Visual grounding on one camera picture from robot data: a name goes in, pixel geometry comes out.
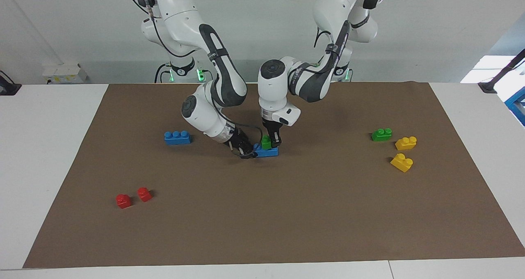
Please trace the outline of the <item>blue three-stud brick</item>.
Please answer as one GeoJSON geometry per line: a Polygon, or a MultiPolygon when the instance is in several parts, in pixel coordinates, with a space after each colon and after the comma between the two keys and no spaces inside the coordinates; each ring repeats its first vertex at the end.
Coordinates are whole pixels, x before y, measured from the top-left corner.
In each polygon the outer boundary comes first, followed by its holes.
{"type": "Polygon", "coordinates": [[[164,133],[164,141],[168,146],[191,144],[191,136],[186,130],[164,133]]]}
{"type": "Polygon", "coordinates": [[[266,158],[271,156],[278,156],[278,147],[264,149],[260,143],[255,143],[253,147],[256,158],[266,158]]]}

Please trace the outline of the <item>brown paper mat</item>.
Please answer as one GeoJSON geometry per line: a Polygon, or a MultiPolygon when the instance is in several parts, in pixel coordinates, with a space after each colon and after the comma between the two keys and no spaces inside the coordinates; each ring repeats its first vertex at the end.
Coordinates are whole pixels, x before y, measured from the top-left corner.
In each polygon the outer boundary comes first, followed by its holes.
{"type": "Polygon", "coordinates": [[[302,114],[279,155],[250,160],[184,120],[195,88],[107,88],[25,268],[525,256],[429,84],[293,96],[302,114]],[[385,128],[391,139],[374,142],[385,128]],[[182,130],[191,144],[165,143],[182,130]],[[417,145],[398,151],[410,136],[417,145]],[[407,172],[390,163],[398,153],[407,172]],[[133,205],[120,209],[118,194],[133,205]]]}

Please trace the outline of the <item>yellow two-stud brick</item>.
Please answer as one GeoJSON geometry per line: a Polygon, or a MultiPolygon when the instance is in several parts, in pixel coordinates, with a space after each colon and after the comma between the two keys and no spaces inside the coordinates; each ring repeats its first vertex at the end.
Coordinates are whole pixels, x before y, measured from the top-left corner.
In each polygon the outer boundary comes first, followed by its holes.
{"type": "Polygon", "coordinates": [[[398,151],[409,150],[413,149],[417,145],[417,142],[418,140],[414,136],[402,137],[396,141],[395,147],[398,151]]]}
{"type": "Polygon", "coordinates": [[[390,163],[402,172],[407,172],[413,165],[414,161],[407,158],[403,153],[396,154],[390,163]]]}

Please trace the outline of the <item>white power socket box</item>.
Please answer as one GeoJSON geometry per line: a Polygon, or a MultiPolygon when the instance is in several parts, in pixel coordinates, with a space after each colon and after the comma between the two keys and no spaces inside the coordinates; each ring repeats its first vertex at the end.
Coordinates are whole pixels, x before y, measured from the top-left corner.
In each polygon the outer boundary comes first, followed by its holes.
{"type": "Polygon", "coordinates": [[[47,84],[75,84],[88,81],[87,73],[77,63],[46,66],[42,77],[47,84]]]}

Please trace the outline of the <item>black table clamp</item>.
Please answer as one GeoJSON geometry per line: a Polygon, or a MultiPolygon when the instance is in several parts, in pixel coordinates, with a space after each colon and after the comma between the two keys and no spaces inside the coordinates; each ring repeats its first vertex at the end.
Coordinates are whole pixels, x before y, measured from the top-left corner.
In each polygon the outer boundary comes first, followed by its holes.
{"type": "Polygon", "coordinates": [[[21,86],[20,83],[15,83],[8,74],[0,70],[0,96],[14,96],[21,86]]]}

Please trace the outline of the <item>blue metal frame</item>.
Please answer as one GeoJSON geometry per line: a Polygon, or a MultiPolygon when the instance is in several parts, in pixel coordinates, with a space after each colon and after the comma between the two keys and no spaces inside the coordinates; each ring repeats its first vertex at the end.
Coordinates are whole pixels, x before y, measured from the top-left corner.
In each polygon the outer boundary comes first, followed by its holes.
{"type": "Polygon", "coordinates": [[[510,96],[504,104],[525,128],[525,86],[510,96]]]}

